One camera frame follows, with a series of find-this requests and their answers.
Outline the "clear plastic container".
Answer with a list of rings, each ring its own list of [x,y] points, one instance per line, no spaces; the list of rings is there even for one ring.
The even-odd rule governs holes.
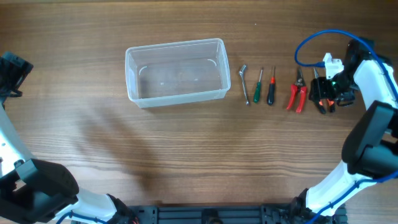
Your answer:
[[[130,47],[125,74],[128,98],[139,108],[218,100],[231,88],[219,38]]]

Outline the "black red handled screwdriver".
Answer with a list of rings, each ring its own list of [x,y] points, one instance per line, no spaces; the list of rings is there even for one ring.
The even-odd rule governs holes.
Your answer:
[[[267,94],[267,104],[272,106],[275,100],[275,66],[272,68],[272,76],[269,84],[268,94]]]

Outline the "silver socket wrench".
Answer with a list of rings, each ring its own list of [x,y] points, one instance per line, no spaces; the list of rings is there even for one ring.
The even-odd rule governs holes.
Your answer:
[[[246,82],[244,79],[244,73],[247,69],[247,65],[243,65],[240,70],[239,70],[239,76],[241,77],[241,81],[242,81],[242,86],[243,86],[243,93],[244,93],[244,97],[246,99],[246,105],[249,106],[250,102],[249,102],[249,98],[248,98],[248,93],[247,93],[247,88],[246,88]]]

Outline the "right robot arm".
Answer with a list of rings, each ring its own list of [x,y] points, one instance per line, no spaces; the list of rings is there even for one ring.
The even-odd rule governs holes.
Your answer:
[[[397,178],[397,84],[391,61],[374,52],[373,42],[352,37],[343,60],[325,54],[314,73],[308,99],[319,112],[353,103],[359,91],[366,112],[348,134],[339,164],[289,205],[275,207],[288,223],[346,223],[345,202],[360,191]]]

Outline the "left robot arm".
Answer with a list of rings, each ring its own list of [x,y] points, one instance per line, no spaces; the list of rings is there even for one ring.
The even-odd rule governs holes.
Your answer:
[[[37,159],[1,107],[1,216],[16,223],[139,223],[120,199],[79,188],[63,165]]]

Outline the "orange black needle-nose pliers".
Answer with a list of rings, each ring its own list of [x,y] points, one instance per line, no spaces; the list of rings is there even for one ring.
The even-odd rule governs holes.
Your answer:
[[[329,112],[335,112],[335,101],[331,83],[325,77],[320,77],[316,68],[313,68],[315,78],[311,82],[308,99],[313,102],[321,114],[326,114],[323,100],[326,100]]]

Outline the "red handled pruning shears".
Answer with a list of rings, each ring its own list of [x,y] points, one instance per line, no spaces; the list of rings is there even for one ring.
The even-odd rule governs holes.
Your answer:
[[[299,103],[295,112],[301,113],[305,105],[306,95],[307,95],[307,85],[305,83],[304,75],[302,73],[301,67],[297,67],[297,76],[295,83],[291,84],[290,86],[290,98],[289,98],[289,103],[287,105],[287,109],[290,110],[293,107],[295,99],[298,96]]]

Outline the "green handled screwdriver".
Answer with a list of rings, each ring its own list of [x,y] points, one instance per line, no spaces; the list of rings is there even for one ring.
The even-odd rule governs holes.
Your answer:
[[[254,103],[258,103],[259,99],[260,99],[260,96],[261,96],[261,86],[262,86],[262,75],[263,75],[263,72],[264,72],[264,68],[262,67],[260,69],[259,80],[256,83],[256,89],[255,89],[254,98],[253,98],[253,102]]]

